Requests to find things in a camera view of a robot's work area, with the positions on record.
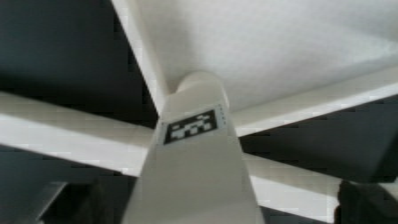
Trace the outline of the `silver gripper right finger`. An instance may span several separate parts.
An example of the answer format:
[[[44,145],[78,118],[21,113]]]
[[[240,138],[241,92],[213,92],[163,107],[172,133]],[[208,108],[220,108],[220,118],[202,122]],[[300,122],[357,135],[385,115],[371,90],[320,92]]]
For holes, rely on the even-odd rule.
[[[398,224],[398,200],[378,184],[343,181],[334,224]]]

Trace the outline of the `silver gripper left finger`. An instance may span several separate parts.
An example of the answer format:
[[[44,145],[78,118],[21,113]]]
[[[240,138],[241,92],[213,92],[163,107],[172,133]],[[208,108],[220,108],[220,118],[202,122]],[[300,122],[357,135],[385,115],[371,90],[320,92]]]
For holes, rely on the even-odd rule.
[[[99,181],[50,182],[39,191],[23,224],[121,224],[122,203]]]

